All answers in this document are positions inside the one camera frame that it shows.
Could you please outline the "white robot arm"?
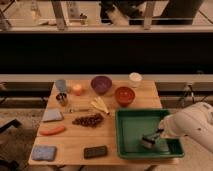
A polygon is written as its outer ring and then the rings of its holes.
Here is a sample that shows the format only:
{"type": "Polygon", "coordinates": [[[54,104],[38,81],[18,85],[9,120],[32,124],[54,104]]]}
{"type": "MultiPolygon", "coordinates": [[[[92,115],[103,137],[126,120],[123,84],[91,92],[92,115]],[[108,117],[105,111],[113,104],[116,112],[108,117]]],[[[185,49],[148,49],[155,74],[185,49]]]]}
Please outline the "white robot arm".
{"type": "Polygon", "coordinates": [[[213,106],[197,102],[175,114],[165,116],[159,123],[162,138],[189,136],[213,153],[213,106]]]}

